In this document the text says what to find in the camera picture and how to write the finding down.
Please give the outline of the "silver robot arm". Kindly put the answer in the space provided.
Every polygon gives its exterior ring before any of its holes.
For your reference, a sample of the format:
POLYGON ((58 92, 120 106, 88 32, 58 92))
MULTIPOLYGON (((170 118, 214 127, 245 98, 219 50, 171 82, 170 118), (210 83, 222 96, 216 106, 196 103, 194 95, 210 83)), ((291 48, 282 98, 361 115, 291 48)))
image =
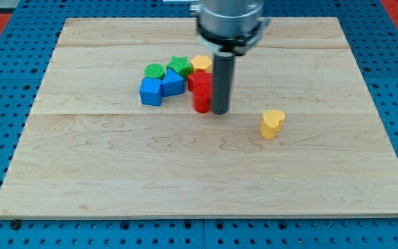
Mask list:
POLYGON ((190 4, 198 41, 213 54, 211 111, 228 112, 236 58, 262 38, 271 18, 263 0, 200 0, 190 4))

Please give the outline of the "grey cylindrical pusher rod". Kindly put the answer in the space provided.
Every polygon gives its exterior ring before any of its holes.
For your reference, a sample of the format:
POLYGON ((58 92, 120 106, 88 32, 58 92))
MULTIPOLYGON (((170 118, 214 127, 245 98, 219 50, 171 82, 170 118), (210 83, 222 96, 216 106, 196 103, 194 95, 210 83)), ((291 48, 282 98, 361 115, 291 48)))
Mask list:
POLYGON ((229 110, 235 56, 231 53, 215 53, 211 82, 211 110, 217 115, 229 110))

